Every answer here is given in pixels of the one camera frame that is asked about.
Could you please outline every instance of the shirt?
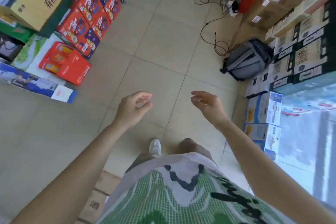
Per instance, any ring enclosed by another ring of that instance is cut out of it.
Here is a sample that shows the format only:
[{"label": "shirt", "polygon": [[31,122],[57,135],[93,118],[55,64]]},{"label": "shirt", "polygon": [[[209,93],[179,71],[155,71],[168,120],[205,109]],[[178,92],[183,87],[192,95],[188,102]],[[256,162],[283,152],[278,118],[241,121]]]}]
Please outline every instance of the shirt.
[{"label": "shirt", "polygon": [[293,223],[227,179],[198,153],[156,158],[128,171],[97,224]]}]

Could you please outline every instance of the white shoe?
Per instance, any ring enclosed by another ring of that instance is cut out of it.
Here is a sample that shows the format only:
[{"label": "white shoe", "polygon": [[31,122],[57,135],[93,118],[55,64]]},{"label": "white shoe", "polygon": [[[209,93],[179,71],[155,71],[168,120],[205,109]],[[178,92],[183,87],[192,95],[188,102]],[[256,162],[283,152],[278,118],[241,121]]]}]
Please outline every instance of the white shoe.
[{"label": "white shoe", "polygon": [[159,139],[153,139],[149,144],[149,153],[161,155],[161,142]]}]

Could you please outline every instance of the gray backpack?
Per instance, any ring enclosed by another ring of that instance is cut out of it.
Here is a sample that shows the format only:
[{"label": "gray backpack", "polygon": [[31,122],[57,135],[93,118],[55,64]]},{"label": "gray backpack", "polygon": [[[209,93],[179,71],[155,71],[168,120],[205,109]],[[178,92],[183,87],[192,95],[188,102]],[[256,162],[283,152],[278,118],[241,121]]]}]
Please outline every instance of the gray backpack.
[{"label": "gray backpack", "polygon": [[230,73],[237,81],[244,81],[257,75],[271,64],[274,51],[257,38],[251,38],[224,59],[223,74]]}]

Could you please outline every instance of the black cable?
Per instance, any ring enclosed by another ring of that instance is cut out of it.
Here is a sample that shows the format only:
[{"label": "black cable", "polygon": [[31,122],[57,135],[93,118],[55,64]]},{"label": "black cable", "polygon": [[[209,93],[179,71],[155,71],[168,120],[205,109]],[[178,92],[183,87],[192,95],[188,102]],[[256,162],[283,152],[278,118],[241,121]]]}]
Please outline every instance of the black cable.
[{"label": "black cable", "polygon": [[[215,3],[215,4],[219,5],[221,9],[223,9],[222,6],[221,6],[221,4],[218,3],[218,2],[210,1],[210,0],[205,1],[205,2],[202,1],[202,0],[199,0],[199,1],[200,1],[201,3],[196,3],[196,0],[194,0],[194,3],[197,4],[197,5],[205,5],[205,4]],[[214,22],[214,21],[217,21],[217,20],[220,20],[220,19],[224,18],[225,16],[227,16],[227,15],[230,13],[230,9],[231,9],[231,7],[229,7],[229,11],[228,11],[226,14],[224,14],[222,17],[207,22],[207,23],[203,26],[203,28],[202,28],[202,30],[201,30],[201,32],[200,32],[200,36],[201,36],[201,38],[203,39],[203,41],[206,42],[207,44],[211,44],[211,45],[213,45],[213,46],[214,46],[214,50],[215,50],[215,52],[217,53],[218,56],[221,56],[221,57],[224,57],[224,56],[227,55],[228,50],[229,50],[229,44],[228,44],[227,42],[225,42],[224,40],[217,41],[217,40],[216,40],[216,32],[215,32],[215,43],[214,43],[214,44],[213,44],[213,43],[210,43],[210,42],[204,40],[204,38],[203,38],[203,36],[202,36],[202,31],[203,31],[203,29],[204,29],[209,23]],[[227,46],[227,48],[224,48],[223,46],[218,45],[219,43],[224,43],[224,44]],[[221,48],[221,51],[224,50],[224,53],[219,52],[219,50],[217,50],[218,47]]]}]

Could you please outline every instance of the person's right hand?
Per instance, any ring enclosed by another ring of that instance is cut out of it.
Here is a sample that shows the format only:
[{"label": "person's right hand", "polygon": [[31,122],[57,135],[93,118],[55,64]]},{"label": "person's right hand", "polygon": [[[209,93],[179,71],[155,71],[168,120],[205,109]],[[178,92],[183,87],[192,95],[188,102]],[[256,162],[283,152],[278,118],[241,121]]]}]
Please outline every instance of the person's right hand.
[{"label": "person's right hand", "polygon": [[221,100],[206,91],[199,90],[191,92],[191,102],[194,106],[201,110],[204,117],[215,126],[216,129],[220,128],[220,125],[229,121],[229,117],[226,115]]}]

